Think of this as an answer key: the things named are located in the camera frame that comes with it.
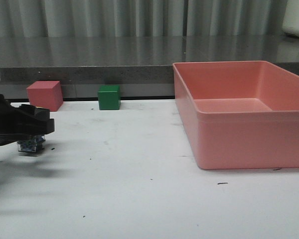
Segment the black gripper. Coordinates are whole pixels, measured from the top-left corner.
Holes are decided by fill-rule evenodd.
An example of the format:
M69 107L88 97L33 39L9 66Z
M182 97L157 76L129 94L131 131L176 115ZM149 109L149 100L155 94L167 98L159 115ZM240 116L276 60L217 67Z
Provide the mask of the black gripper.
M0 94L0 146L54 131L55 122L49 109L26 104L13 107Z

